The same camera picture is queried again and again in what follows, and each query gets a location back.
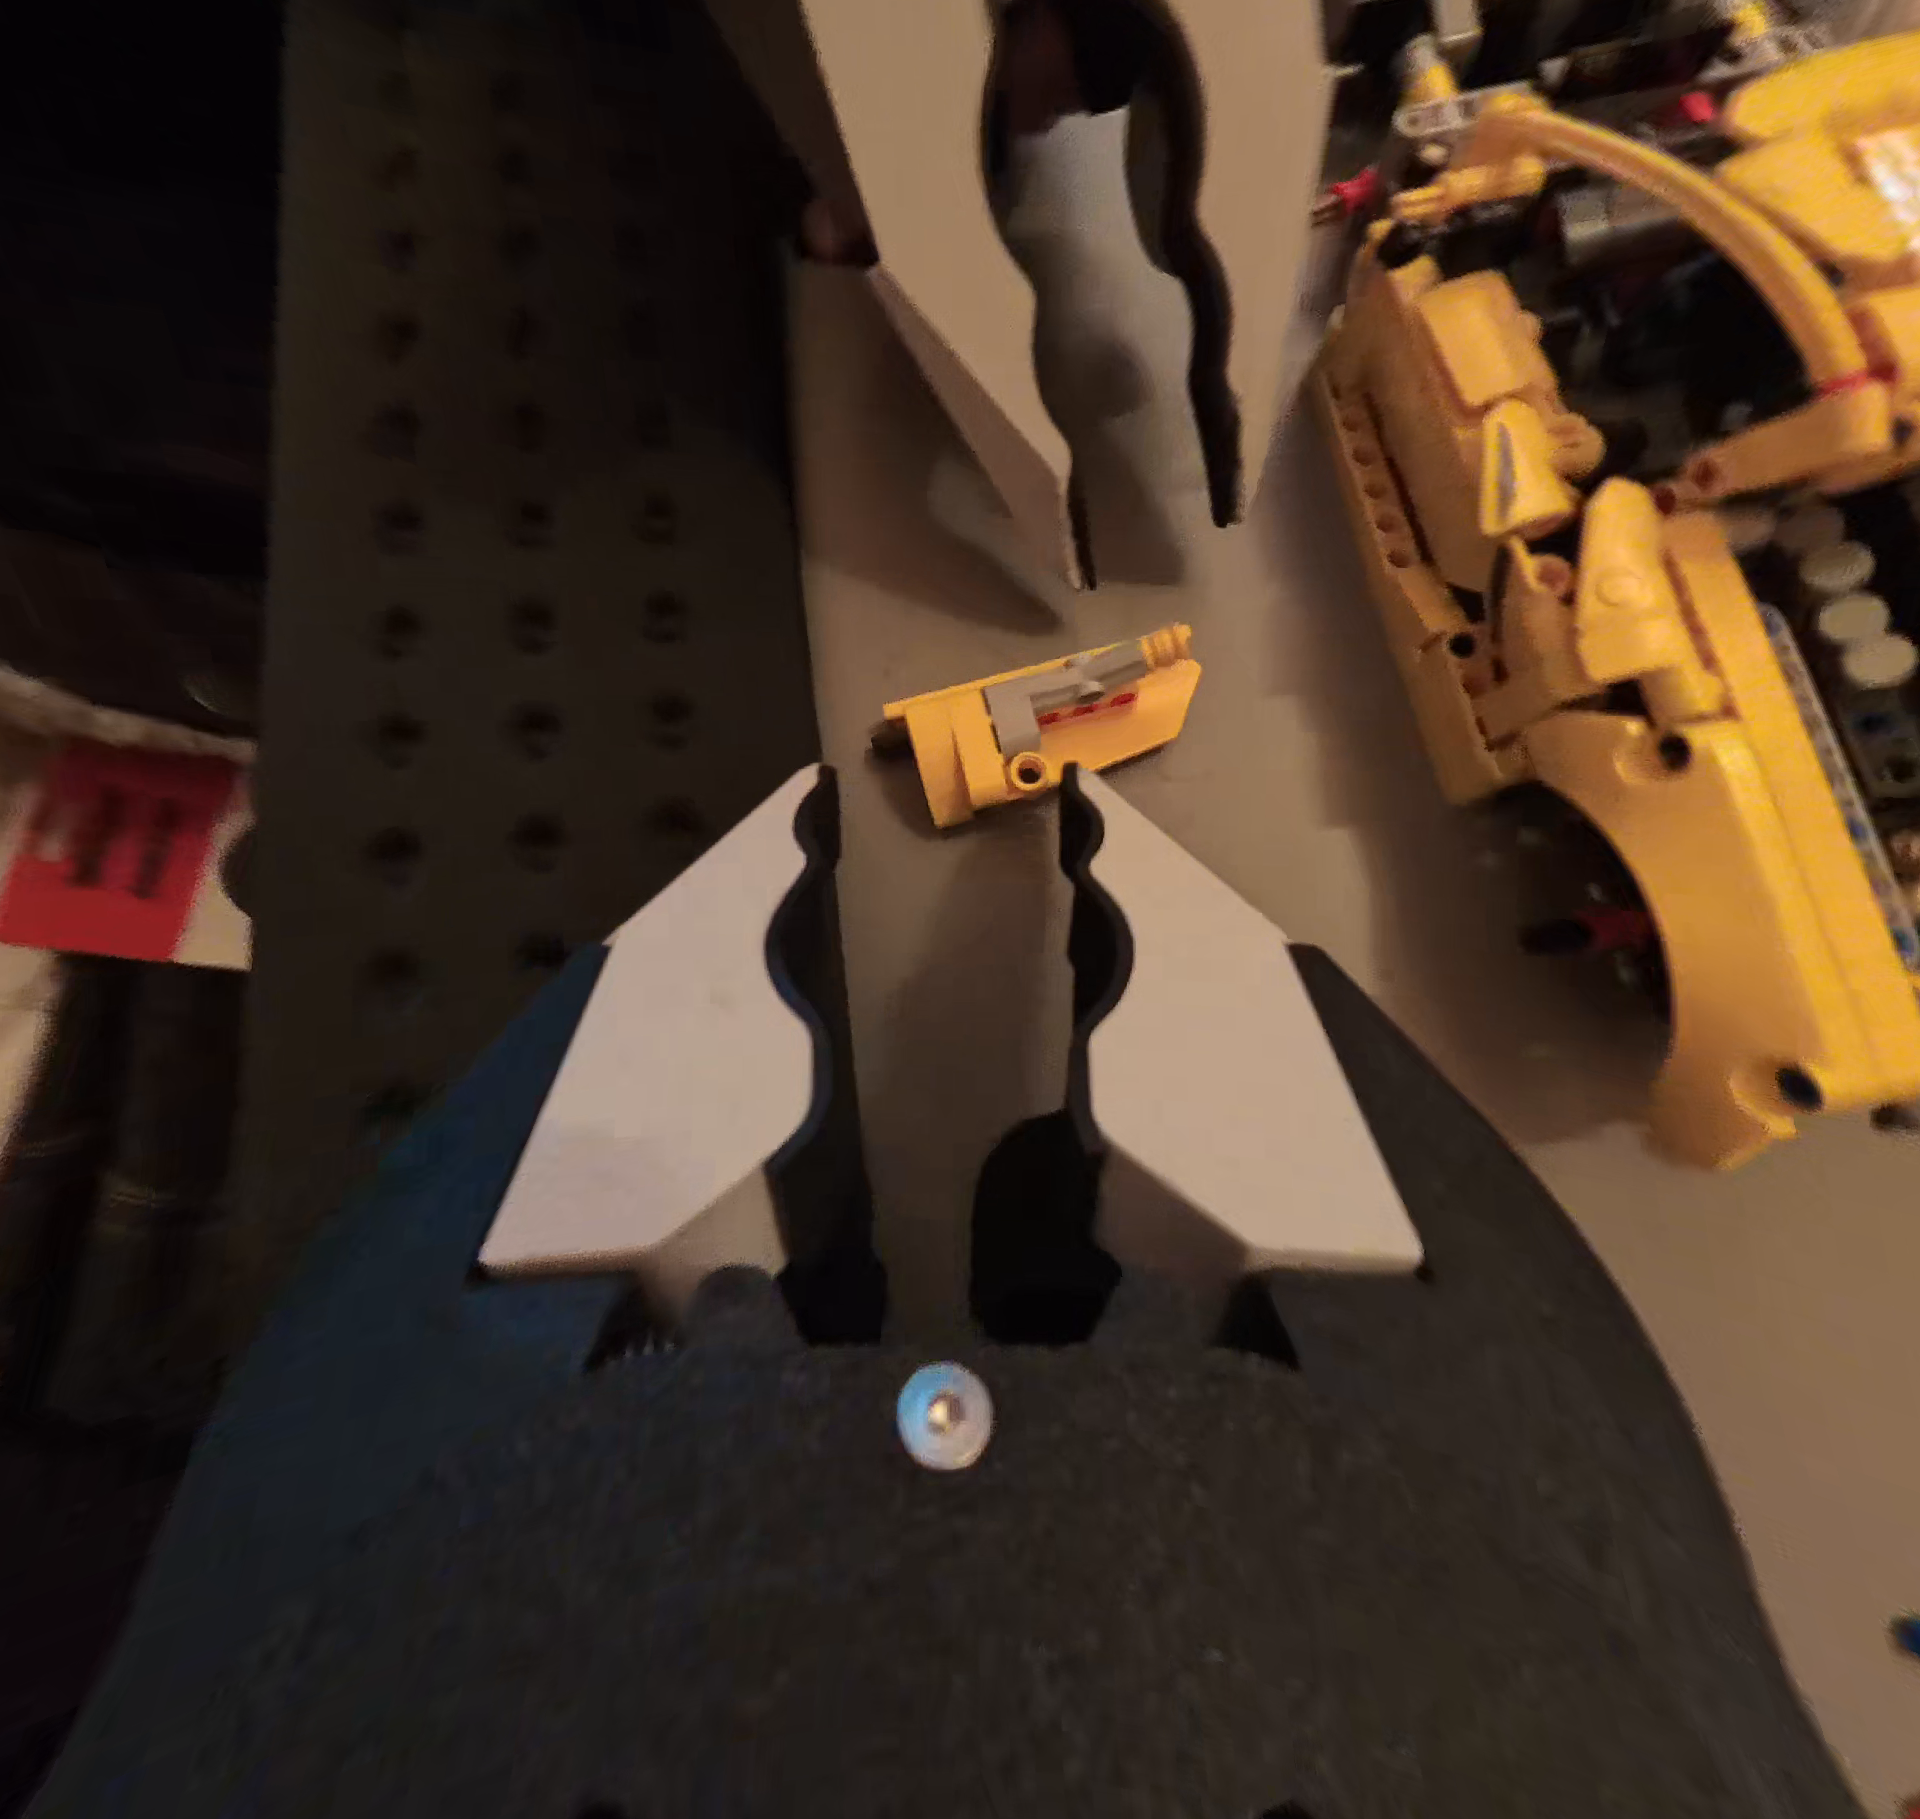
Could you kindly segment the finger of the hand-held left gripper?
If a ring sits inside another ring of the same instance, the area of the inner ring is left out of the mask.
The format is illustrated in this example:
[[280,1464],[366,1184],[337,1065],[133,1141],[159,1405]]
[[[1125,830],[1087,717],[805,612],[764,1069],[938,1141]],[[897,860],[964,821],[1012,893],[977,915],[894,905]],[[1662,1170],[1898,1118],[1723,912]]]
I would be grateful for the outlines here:
[[1038,295],[987,173],[993,3],[798,8],[874,241],[867,283],[998,505],[990,552],[1024,590],[1085,590],[1072,457],[1039,388]]
[[1187,298],[1209,517],[1235,526],[1280,415],[1328,112],[1320,0],[1133,0],[1141,235]]

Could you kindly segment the person's legs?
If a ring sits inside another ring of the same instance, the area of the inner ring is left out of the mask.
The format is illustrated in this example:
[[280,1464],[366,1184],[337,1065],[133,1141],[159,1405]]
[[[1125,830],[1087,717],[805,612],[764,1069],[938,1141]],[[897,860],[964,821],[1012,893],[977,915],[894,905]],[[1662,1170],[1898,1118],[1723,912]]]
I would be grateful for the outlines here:
[[248,977],[55,965],[3,1131],[3,1423],[186,1433],[227,1354]]

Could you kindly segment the yellow brick car model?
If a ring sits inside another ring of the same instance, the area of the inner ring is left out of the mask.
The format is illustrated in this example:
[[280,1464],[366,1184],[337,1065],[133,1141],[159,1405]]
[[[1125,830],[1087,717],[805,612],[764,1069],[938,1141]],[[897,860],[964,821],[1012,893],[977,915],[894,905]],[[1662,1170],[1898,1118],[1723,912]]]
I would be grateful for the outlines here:
[[1443,793],[1560,807],[1734,1168],[1916,1130],[1916,0],[1334,0],[1310,370]]

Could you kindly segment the small yellow brick subassembly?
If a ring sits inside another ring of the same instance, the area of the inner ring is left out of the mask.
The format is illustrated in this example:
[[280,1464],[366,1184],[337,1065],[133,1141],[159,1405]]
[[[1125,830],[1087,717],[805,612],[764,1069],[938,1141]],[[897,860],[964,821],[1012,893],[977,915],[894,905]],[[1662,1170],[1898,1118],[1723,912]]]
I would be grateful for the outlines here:
[[1174,743],[1198,682],[1193,630],[1171,624],[889,701],[869,753],[912,762],[931,824],[951,830],[1053,792],[1068,766],[1102,773]]

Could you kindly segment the red printed label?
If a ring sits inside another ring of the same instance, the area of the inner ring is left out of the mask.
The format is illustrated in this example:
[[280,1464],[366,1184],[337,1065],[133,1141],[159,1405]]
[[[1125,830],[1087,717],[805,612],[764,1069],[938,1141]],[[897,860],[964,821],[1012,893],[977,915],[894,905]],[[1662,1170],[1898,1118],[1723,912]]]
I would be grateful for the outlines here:
[[1,943],[248,973],[251,832],[251,776],[235,758],[49,741],[3,781]]

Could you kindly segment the dark perforated chair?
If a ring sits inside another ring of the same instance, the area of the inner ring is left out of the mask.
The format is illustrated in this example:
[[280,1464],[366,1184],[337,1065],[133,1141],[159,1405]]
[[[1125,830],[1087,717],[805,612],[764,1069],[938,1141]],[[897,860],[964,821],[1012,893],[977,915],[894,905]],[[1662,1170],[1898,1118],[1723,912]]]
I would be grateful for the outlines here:
[[787,191],[702,0],[284,1],[262,1270],[814,755]]

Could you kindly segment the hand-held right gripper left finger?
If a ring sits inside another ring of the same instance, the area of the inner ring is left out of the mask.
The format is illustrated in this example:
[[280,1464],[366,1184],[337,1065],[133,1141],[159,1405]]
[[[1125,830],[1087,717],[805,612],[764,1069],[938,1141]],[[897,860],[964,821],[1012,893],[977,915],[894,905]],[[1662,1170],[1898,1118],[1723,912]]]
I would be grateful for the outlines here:
[[876,1339],[838,799],[832,766],[797,768],[595,952],[475,1255],[488,1277],[623,1279],[679,1326],[708,1279],[752,1268],[809,1339]]

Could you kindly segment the grey desk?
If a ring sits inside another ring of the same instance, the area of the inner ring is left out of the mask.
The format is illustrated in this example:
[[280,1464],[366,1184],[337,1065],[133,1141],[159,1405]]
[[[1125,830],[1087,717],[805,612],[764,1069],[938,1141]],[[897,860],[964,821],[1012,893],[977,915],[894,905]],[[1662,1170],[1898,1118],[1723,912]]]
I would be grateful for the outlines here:
[[[1000,7],[991,0],[1000,42]],[[921,1323],[961,1304],[961,1157],[1041,1095],[1062,1049],[1067,890],[1048,807],[936,832],[866,758],[885,698],[1190,621],[1181,737],[1113,778],[1292,939],[1318,944],[1511,1141],[1632,1302],[1702,1427],[1789,1674],[1870,1814],[1916,1799],[1916,1131],[1809,1126],[1732,1174],[1637,1127],[1651,1024],[1526,961],[1536,846],[1443,804],[1416,748],[1304,396],[1339,238],[1308,231],[1259,491],[1214,527],[1184,396],[1181,288],[1144,244],[1118,110],[1017,141],[995,217],[1038,295],[1044,400],[1089,498],[1089,590],[1030,592],[998,505],[867,270],[790,279],[807,634],[845,761],[845,919],[882,1253]]]

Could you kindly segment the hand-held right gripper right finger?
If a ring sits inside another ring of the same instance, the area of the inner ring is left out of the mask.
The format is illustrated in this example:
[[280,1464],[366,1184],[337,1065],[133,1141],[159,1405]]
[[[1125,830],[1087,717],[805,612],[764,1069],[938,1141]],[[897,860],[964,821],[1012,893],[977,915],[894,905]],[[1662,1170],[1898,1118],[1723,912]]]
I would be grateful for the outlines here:
[[1280,928],[1085,766],[1059,855],[1062,1101],[981,1164],[975,1324],[1082,1343],[1147,1281],[1218,1347],[1287,1347],[1274,1274],[1412,1274],[1420,1235]]

